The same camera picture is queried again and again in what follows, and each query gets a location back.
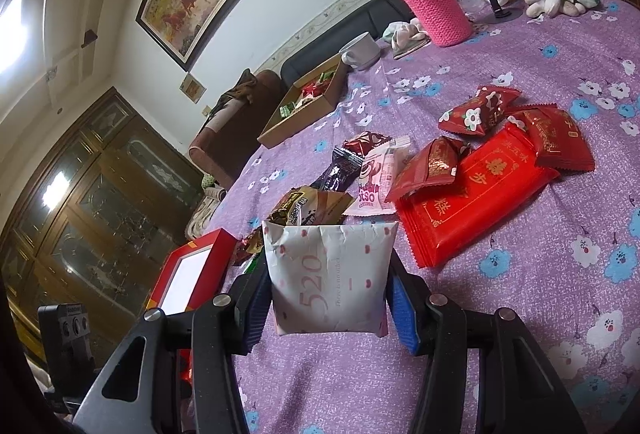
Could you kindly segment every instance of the white paper bag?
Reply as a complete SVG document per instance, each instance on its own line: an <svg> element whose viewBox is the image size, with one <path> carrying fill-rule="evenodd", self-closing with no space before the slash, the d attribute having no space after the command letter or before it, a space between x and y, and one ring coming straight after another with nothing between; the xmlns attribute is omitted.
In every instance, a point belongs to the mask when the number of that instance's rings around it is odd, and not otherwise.
<svg viewBox="0 0 640 434"><path fill-rule="evenodd" d="M387 334L385 286L398 223L264 221L262 229L279 335Z"/></svg>

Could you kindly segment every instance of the floral tablecloth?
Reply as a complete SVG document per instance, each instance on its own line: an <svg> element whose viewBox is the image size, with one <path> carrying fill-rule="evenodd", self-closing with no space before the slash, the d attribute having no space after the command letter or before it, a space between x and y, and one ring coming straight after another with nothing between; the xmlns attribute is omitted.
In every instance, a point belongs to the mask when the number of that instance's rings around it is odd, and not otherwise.
<svg viewBox="0 0 640 434"><path fill-rule="evenodd" d="M247 234L283 193L318 177L335 145L361 131L409 134L418 151L440 134L443 112L480 84L511 85L530 102L558 103L578 120L595 172L554 182L441 270L417 269L402 226L396 250L431 290L466 309L515 309L548 353L589 432L604 432L640 387L638 35L634 7L602 0L575 19L522 16L452 48L429 45L398 61L381 43L381 59L349 75L334 113L254 154L209 229ZM350 192L356 194L356 185ZM426 361L412 358L390 317L389 324L385 338L278 337L271 314L254 352L236 357L249 430L405 432ZM478 356L471 353L462 432L474 431L477 381Z"/></svg>

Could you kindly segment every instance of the screw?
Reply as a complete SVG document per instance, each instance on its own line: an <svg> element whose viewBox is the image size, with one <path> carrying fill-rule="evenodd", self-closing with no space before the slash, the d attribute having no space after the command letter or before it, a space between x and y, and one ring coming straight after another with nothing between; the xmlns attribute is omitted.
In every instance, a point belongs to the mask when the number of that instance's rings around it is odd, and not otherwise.
<svg viewBox="0 0 640 434"><path fill-rule="evenodd" d="M442 293L432 293L429 297L429 302L434 306L444 306L449 302L449 299L447 299Z"/></svg>
<svg viewBox="0 0 640 434"><path fill-rule="evenodd" d="M213 297L213 305L219 308L223 308L228 306L231 303L231 297L226 293L220 293L220 295L216 295Z"/></svg>
<svg viewBox="0 0 640 434"><path fill-rule="evenodd" d="M502 320L513 320L514 318L516 318L516 312L513 309L500 308L498 309L498 316Z"/></svg>
<svg viewBox="0 0 640 434"><path fill-rule="evenodd" d="M164 313L162 313L162 309L160 308L151 308L145 311L145 320L147 322L153 322L158 320Z"/></svg>

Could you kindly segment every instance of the red pastry package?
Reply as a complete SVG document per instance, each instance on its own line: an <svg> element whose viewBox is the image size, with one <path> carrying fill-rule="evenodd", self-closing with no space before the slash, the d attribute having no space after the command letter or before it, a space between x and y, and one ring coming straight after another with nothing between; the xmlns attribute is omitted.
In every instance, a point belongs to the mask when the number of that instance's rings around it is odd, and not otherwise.
<svg viewBox="0 0 640 434"><path fill-rule="evenodd" d="M527 130L536 151L537 166L584 172L595 170L587 142L564 110L539 106L514 112L507 120Z"/></svg>
<svg viewBox="0 0 640 434"><path fill-rule="evenodd" d="M398 174L385 202L397 201L416 190L434 185L450 185L456 180L460 157L469 150L459 139L440 136L418 152Z"/></svg>
<svg viewBox="0 0 640 434"><path fill-rule="evenodd" d="M398 199L418 266L444 264L559 176L535 161L526 134L508 126L460 162L453 184Z"/></svg>
<svg viewBox="0 0 640 434"><path fill-rule="evenodd" d="M482 86L473 98L447 110L438 120L438 128L456 134L484 136L519 95L520 91L511 87Z"/></svg>

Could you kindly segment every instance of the blue gripper pad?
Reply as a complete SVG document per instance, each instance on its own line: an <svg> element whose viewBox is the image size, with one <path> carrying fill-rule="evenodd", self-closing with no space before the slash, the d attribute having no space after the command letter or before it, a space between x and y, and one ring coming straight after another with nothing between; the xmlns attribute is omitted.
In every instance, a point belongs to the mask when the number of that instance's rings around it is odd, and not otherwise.
<svg viewBox="0 0 640 434"><path fill-rule="evenodd" d="M416 356L418 348L420 348L420 338L418 337L415 309L398 275L390 276L386 285L386 300L391 316L394 318L398 338L409 352Z"/></svg>
<svg viewBox="0 0 640 434"><path fill-rule="evenodd" d="M264 323L271 306L271 278L269 271L264 267L260 281L255 289L254 296L245 312L245 327L242 343L250 353L254 345L260 342Z"/></svg>

